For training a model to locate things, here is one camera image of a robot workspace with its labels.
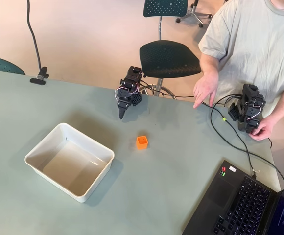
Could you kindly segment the person's right hand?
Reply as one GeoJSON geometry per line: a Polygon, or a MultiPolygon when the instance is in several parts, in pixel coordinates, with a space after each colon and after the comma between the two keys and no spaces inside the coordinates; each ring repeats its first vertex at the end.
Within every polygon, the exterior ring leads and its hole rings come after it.
{"type": "Polygon", "coordinates": [[[213,105],[218,80],[218,72],[203,73],[203,77],[197,81],[193,89],[193,96],[195,98],[193,108],[197,108],[207,97],[209,97],[209,106],[213,105]]]}

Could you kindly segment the person's left hand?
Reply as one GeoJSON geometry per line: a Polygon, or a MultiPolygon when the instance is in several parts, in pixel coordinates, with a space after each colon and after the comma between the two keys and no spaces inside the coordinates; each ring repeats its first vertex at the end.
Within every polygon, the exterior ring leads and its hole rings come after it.
{"type": "Polygon", "coordinates": [[[276,123],[277,122],[272,117],[265,117],[261,120],[257,129],[249,133],[249,136],[256,141],[267,139],[271,136],[276,123]]]}

